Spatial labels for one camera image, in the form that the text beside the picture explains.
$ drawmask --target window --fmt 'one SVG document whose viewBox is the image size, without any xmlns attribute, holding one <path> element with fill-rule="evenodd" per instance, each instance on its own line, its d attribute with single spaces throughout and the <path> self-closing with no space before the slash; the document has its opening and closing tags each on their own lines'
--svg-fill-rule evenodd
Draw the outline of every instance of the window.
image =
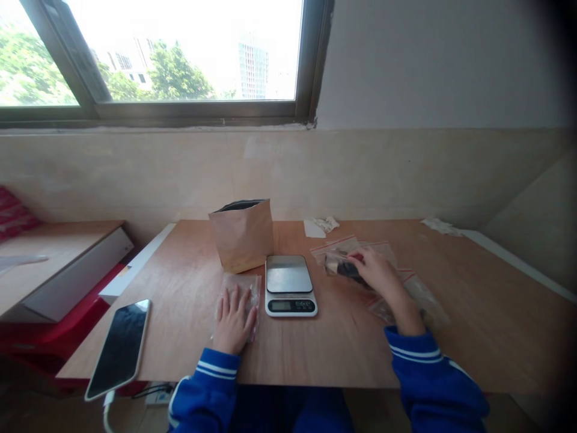
<svg viewBox="0 0 577 433">
<path fill-rule="evenodd" d="M 0 127 L 314 121 L 334 0 L 157 5 L 3 0 Z M 39 54 L 18 70 L 22 34 Z"/>
<path fill-rule="evenodd" d="M 0 106 L 78 105 L 18 0 L 0 3 Z"/>
</svg>

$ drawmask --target white stripe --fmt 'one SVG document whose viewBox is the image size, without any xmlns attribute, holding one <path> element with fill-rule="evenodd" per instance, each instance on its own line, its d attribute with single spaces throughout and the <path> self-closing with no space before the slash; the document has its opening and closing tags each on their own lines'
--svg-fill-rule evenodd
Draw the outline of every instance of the white stripe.
<svg viewBox="0 0 577 433">
<path fill-rule="evenodd" d="M 182 383 L 182 381 L 184 380 L 188 380 L 190 379 L 191 376 L 185 376 L 183 377 L 180 382 L 176 385 L 176 388 L 174 389 L 174 392 L 172 393 L 172 397 L 170 398 L 170 403 L 168 404 L 168 422 L 174 427 L 178 427 L 179 426 L 179 421 L 177 421 L 176 419 L 174 419 L 172 417 L 172 402 L 174 401 L 174 397 L 176 397 L 176 393 L 179 391 L 179 386 Z"/>
<path fill-rule="evenodd" d="M 204 368 L 208 368 L 208 370 L 212 370 L 212 371 L 215 371 L 217 373 L 227 373 L 227 374 L 234 374 L 234 375 L 236 374 L 236 370 L 224 369 L 222 367 L 217 367 L 213 364 L 208 364 L 204 361 L 199 361 L 198 365 L 200 365 L 201 367 L 204 367 Z"/>
<path fill-rule="evenodd" d="M 469 379 L 473 380 L 473 378 L 472 378 L 471 376 L 469 376 L 469 375 L 467 374 L 467 372 L 466 372 L 465 370 L 463 370 L 463 369 L 459 366 L 459 364 L 457 364 L 455 361 L 449 360 L 449 365 L 450 365 L 451 367 L 455 367 L 457 370 L 459 370 L 461 373 L 463 373 L 463 374 L 464 374 L 465 376 L 467 376 Z"/>
<path fill-rule="evenodd" d="M 218 377 L 219 379 L 228 379 L 228 380 L 235 380 L 236 379 L 234 376 L 218 375 L 218 374 L 206 371 L 206 370 L 202 370 L 202 368 L 200 368 L 200 367 L 197 367 L 197 371 L 200 371 L 201 373 L 204 373 L 204 374 L 208 374 L 208 376 Z"/>
<path fill-rule="evenodd" d="M 439 356 L 439 355 L 441 354 L 441 350 L 440 350 L 440 349 L 437 349 L 437 350 L 435 350 L 434 352 L 409 352 L 409 351 L 406 351 L 406 350 L 402 350 L 402 349 L 396 348 L 395 346 L 389 345 L 389 347 L 390 347 L 392 350 L 396 350 L 396 351 L 399 352 L 399 353 L 402 353 L 402 354 L 405 354 L 405 355 L 414 356 L 414 357 L 417 357 L 417 358 L 432 358 L 432 357 L 435 357 L 435 356 Z"/>
<path fill-rule="evenodd" d="M 405 357 L 405 356 L 399 355 L 399 354 L 396 353 L 396 352 L 393 352 L 393 354 L 394 354 L 395 356 L 398 356 L 399 358 L 406 359 L 406 360 L 413 361 L 413 362 L 420 362 L 420 363 L 423 363 L 423 364 L 434 364 L 434 363 L 437 363 L 437 362 L 441 362 L 441 361 L 443 360 L 443 357 L 437 358 L 437 359 L 435 359 L 435 360 L 416 360 L 416 359 L 414 359 L 414 358 L 409 358 L 409 357 Z"/>
</svg>

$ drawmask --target hand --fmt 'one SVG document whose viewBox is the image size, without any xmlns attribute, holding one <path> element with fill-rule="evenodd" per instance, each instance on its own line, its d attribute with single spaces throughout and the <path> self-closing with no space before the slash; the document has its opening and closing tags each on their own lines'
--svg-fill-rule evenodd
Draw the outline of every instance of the hand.
<svg viewBox="0 0 577 433">
<path fill-rule="evenodd" d="M 395 268 L 383 254 L 364 247 L 352 251 L 348 258 L 367 284 L 387 301 L 395 316 L 399 334 L 419 336 L 426 332 L 417 303 L 409 296 Z"/>
<path fill-rule="evenodd" d="M 245 320 L 246 303 L 251 291 L 246 290 L 240 301 L 239 292 L 240 289 L 237 284 L 229 299 L 228 289 L 224 289 L 224 293 L 218 299 L 216 310 L 216 327 L 212 348 L 229 355 L 240 353 L 257 318 L 257 308 L 254 306 Z"/>
<path fill-rule="evenodd" d="M 367 284 L 385 300 L 393 300 L 393 298 L 406 294 L 395 268 L 383 254 L 371 247 L 361 247 L 351 252 L 348 259 L 356 266 L 359 275 Z"/>
</svg>

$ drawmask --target wooden table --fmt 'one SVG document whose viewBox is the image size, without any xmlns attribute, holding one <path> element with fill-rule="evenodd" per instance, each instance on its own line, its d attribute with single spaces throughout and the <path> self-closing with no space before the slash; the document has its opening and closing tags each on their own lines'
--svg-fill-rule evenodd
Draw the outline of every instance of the wooden table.
<svg viewBox="0 0 577 433">
<path fill-rule="evenodd" d="M 110 235 L 123 221 L 51 223 L 22 233 L 0 245 L 0 256 L 48 257 L 19 265 L 0 275 L 0 316 Z"/>
<path fill-rule="evenodd" d="M 270 318 L 262 289 L 257 340 L 245 349 L 239 382 L 398 388 L 383 322 L 366 293 L 328 277 L 309 249 L 302 221 L 274 224 L 275 254 L 302 254 L 319 314 Z M 327 240 L 355 234 L 389 240 L 399 266 L 416 270 L 451 319 L 435 333 L 445 354 L 486 392 L 546 392 L 568 354 L 573 304 L 466 238 L 444 236 L 418 221 L 346 221 Z M 222 269 L 208 221 L 180 221 L 144 269 L 58 374 L 89 378 L 114 310 L 149 298 L 152 311 L 140 380 L 178 381 L 210 346 Z"/>
</svg>

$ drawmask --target wall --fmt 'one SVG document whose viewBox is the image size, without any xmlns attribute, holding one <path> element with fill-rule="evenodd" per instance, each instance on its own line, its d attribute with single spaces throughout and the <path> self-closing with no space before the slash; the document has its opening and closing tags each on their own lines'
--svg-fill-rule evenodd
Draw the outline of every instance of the wall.
<svg viewBox="0 0 577 433">
<path fill-rule="evenodd" d="M 141 242 L 255 197 L 277 220 L 436 215 L 479 228 L 567 145 L 521 129 L 569 124 L 527 4 L 337 0 L 317 130 L 7 132 L 0 184 L 47 221 L 123 218 Z"/>
<path fill-rule="evenodd" d="M 14 135 L 0 137 L 0 184 L 47 221 L 122 218 L 141 242 L 264 197 L 276 220 L 436 215 L 477 228 L 566 141 L 489 130 Z"/>
<path fill-rule="evenodd" d="M 319 128 L 570 125 L 555 27 L 535 3 L 336 0 Z"/>
<path fill-rule="evenodd" d="M 481 229 L 529 265 L 575 292 L 576 167 L 577 150 L 570 149 Z"/>
</svg>

